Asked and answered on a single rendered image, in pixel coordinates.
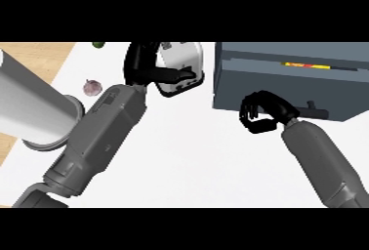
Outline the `yellow and red packet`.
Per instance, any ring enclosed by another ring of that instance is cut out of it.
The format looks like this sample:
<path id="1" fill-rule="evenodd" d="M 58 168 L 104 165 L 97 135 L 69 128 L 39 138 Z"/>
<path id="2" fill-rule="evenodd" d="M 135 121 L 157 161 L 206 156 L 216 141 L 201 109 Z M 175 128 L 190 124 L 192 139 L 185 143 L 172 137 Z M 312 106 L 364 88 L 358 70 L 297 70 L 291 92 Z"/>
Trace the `yellow and red packet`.
<path id="1" fill-rule="evenodd" d="M 283 62 L 281 64 L 284 66 L 316 68 L 316 69 L 325 69 L 325 70 L 331 70 L 333 69 L 333 67 L 330 65 L 324 65 L 324 64 L 309 64 L 309 63 L 300 63 L 300 62 Z"/>

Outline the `white cup with black rim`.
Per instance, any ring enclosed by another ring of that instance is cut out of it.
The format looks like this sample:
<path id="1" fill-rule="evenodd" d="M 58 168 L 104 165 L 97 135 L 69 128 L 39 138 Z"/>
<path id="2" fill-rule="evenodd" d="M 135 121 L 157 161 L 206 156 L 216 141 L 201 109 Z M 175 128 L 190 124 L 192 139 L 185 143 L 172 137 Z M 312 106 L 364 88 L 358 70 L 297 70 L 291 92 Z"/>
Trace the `white cup with black rim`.
<path id="1" fill-rule="evenodd" d="M 178 84 L 157 83 L 160 93 L 166 97 L 175 97 L 192 88 L 198 87 L 206 79 L 204 50 L 200 42 L 163 42 L 159 47 L 159 67 L 191 69 L 197 73 L 194 79 L 187 79 Z"/>

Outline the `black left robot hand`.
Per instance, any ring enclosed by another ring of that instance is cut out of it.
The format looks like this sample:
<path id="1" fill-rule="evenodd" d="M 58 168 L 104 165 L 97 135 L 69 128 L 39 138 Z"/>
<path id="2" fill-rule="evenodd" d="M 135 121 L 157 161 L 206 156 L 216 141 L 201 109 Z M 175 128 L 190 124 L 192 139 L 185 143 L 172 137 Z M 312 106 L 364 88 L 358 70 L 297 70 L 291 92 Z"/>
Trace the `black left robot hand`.
<path id="1" fill-rule="evenodd" d="M 130 44 L 123 68 L 128 85 L 148 86 L 153 82 L 178 84 L 197 77 L 192 70 L 156 65 L 159 47 L 159 42 L 133 42 Z"/>

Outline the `blue-grey drawer front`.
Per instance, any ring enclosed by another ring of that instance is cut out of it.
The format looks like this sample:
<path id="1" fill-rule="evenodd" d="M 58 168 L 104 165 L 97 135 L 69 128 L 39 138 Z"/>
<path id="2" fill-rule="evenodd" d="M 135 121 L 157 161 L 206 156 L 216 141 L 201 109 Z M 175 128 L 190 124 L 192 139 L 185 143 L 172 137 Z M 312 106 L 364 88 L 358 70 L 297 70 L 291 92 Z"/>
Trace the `blue-grey drawer front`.
<path id="1" fill-rule="evenodd" d="M 325 70 L 284 66 L 280 62 L 222 60 L 216 69 L 215 108 L 240 110 L 244 97 L 271 91 L 297 107 L 314 101 L 346 121 L 369 111 L 369 70 Z"/>

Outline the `pale grey cylinder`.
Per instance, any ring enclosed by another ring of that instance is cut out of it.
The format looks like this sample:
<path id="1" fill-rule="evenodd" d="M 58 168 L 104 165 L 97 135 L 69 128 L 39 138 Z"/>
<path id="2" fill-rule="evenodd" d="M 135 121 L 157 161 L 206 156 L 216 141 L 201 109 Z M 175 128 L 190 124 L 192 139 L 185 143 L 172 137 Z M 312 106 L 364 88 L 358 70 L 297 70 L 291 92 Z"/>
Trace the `pale grey cylinder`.
<path id="1" fill-rule="evenodd" d="M 63 95 L 0 49 L 0 132 L 33 150 L 63 147 L 86 114 L 85 105 Z"/>

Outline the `blue-grey drawer cabinet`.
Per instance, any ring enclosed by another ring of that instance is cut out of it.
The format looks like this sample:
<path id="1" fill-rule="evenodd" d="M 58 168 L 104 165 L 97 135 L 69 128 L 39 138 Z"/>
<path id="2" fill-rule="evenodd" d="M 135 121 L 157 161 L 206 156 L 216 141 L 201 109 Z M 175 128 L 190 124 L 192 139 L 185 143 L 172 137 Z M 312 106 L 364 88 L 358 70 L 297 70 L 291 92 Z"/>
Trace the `blue-grey drawer cabinet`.
<path id="1" fill-rule="evenodd" d="M 216 58 L 369 70 L 369 42 L 216 42 Z"/>

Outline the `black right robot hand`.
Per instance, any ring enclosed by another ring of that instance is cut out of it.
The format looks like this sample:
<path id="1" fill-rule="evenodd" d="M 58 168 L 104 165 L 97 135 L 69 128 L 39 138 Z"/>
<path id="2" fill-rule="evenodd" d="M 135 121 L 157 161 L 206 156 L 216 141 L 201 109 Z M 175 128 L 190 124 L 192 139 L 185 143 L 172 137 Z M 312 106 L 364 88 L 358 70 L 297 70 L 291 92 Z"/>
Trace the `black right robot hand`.
<path id="1" fill-rule="evenodd" d="M 259 107 L 272 119 L 254 121 L 259 117 Z M 254 92 L 241 103 L 240 121 L 253 134 L 271 132 L 278 128 L 278 123 L 287 125 L 293 118 L 300 116 L 300 111 L 291 103 L 269 91 Z"/>

